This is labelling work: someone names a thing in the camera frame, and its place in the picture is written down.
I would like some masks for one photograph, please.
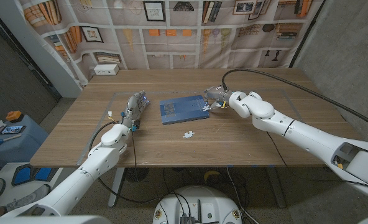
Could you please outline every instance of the wall outlet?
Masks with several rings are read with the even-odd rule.
[[[97,65],[94,68],[96,75],[116,75],[119,71],[119,67],[115,64],[112,65]]]

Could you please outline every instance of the puzzle piece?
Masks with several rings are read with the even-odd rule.
[[[195,133],[193,133],[192,131],[190,131],[189,133],[184,133],[183,138],[190,138],[192,137],[192,135],[194,135]]]
[[[203,111],[211,110],[209,105],[206,105],[206,106],[202,107],[202,109],[203,109]]]

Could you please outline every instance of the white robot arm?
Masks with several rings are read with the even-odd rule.
[[[63,216],[79,202],[91,184],[119,161],[119,155],[126,150],[125,141],[131,131],[138,128],[138,119],[149,101],[145,92],[130,97],[122,120],[117,122],[101,137],[101,142],[92,148],[87,160],[46,197],[37,202],[17,208],[2,217],[18,216]]]
[[[260,130],[278,134],[321,159],[342,180],[368,195],[368,142],[328,134],[296,121],[250,92],[224,90],[222,86],[207,89],[205,98],[226,102],[242,118],[252,115],[253,125]]]

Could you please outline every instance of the table leg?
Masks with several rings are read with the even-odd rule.
[[[272,187],[272,192],[275,195],[275,200],[277,202],[278,207],[286,208],[285,197],[283,196],[281,183],[278,178],[277,170],[274,167],[267,167],[267,175],[270,180],[270,184]]]
[[[123,184],[123,173],[124,173],[124,167],[123,168],[117,168],[114,178],[114,183],[112,184],[112,190],[114,192],[120,193],[121,185]],[[110,208],[113,208],[116,205],[117,197],[110,193],[109,200],[108,200],[108,206]]]

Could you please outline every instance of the printed bookshelf backdrop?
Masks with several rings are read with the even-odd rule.
[[[288,67],[323,0],[16,0],[79,86],[120,69]]]

